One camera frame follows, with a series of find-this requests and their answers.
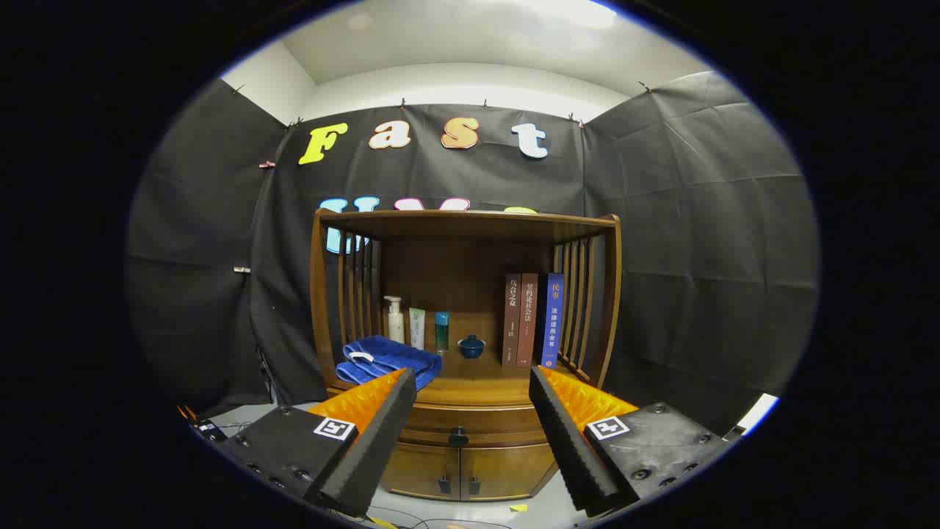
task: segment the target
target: wooden shelf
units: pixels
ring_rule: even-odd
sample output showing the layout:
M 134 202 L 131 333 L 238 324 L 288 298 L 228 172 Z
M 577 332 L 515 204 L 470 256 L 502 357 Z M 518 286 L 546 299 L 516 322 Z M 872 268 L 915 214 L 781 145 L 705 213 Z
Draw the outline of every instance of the wooden shelf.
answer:
M 574 377 L 563 366 L 559 373 Z M 529 370 L 503 367 L 499 351 L 484 347 L 478 359 L 447 351 L 441 374 L 417 394 L 417 404 L 444 406 L 532 406 L 528 397 Z
M 336 237 L 333 230 L 339 230 L 338 255 L 326 247 Z M 355 237 L 374 242 L 347 245 Z M 530 368 L 500 363 L 506 274 L 564 274 L 555 370 L 602 387 L 617 329 L 621 252 L 616 215 L 317 210 L 310 240 L 310 309 L 327 392 L 353 387 L 336 377 L 331 314 L 340 344 L 387 336 L 382 296 L 400 296 L 406 342 L 407 310 L 419 308 L 425 311 L 424 348 L 432 349 L 434 313 L 450 313 L 443 368 L 417 393 L 383 486 L 422 498 L 463 501 L 537 492 L 557 466 L 529 400 Z M 603 265 L 597 266 L 603 268 L 603 286 L 595 286 L 595 265 Z M 599 312 L 591 310 L 595 297 L 602 302 Z M 587 339 L 592 317 L 599 320 L 596 345 Z M 464 358 L 456 345 L 469 334 L 487 345 L 477 359 Z M 568 365 L 579 366 L 577 375 Z M 451 438 L 457 427 L 467 436 L 461 448 Z M 442 491 L 442 476 L 450 479 L 450 492 Z M 479 494 L 464 493 L 469 479 L 483 484 Z
M 513 240 L 550 244 L 590 237 L 616 226 L 610 217 L 440 210 L 321 210 L 321 223 L 380 241 Z

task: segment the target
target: white bottle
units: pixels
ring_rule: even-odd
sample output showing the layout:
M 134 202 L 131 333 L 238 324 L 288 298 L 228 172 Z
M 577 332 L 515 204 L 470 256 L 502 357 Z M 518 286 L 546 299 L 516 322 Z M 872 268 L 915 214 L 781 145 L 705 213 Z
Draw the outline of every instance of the white bottle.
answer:
M 405 343 L 405 324 L 404 315 L 401 313 L 399 303 L 401 298 L 398 296 L 386 296 L 385 299 L 391 303 L 388 307 L 388 339 L 393 342 Z

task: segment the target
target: book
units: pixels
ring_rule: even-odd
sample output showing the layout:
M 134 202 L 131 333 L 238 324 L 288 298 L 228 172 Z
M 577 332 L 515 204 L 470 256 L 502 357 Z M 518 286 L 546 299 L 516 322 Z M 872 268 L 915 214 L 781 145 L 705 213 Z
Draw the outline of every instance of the book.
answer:
M 516 351 L 516 367 L 529 367 L 532 365 L 536 316 L 539 313 L 539 274 L 523 274 L 520 284 L 519 347 Z
M 565 298 L 565 275 L 548 274 L 545 280 L 545 302 L 541 327 L 541 358 L 540 364 L 549 369 L 555 369 L 558 362 L 558 339 L 561 338 L 561 311 Z
M 503 320 L 503 366 L 516 366 L 519 346 L 519 274 L 506 274 L 506 317 Z

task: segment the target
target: small bottle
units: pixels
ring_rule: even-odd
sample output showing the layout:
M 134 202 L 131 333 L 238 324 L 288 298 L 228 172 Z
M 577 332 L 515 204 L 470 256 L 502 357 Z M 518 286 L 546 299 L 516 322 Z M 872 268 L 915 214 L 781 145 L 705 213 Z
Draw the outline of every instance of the small bottle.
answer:
M 404 315 L 401 313 L 401 298 L 398 296 L 386 296 L 390 305 L 388 306 L 388 339 L 393 342 L 405 343 L 405 324 Z
M 436 313 L 434 315 L 434 346 L 437 354 L 444 356 L 447 353 L 447 331 L 450 323 L 450 313 Z

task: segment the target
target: orange padding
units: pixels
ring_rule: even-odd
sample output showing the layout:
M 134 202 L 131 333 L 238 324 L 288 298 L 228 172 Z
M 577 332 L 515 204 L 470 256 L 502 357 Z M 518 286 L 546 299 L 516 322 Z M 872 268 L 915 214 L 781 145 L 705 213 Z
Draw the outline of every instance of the orange padding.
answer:
M 324 400 L 307 411 L 322 417 L 355 423 L 361 436 L 404 372 L 402 368 L 388 375 L 374 378 L 331 399 Z
M 588 386 L 580 380 L 565 377 L 552 369 L 545 369 L 542 366 L 539 366 L 539 369 L 545 375 L 552 389 L 555 390 L 555 394 L 558 395 L 558 400 L 565 407 L 568 416 L 578 426 L 581 435 L 584 435 L 585 426 L 588 423 L 639 409 L 629 402 L 622 401 L 611 394 Z

